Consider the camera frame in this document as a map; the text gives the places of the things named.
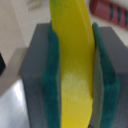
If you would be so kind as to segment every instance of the green scouring pad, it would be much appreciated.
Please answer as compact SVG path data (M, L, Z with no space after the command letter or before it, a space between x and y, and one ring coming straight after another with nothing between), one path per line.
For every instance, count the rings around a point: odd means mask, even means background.
M120 81L114 71L96 23L93 32L97 45L94 69L93 119L95 128L111 128L120 92Z
M45 73L43 74L43 88L45 110L48 128L60 128L60 59L59 41L50 24L48 31L49 55Z

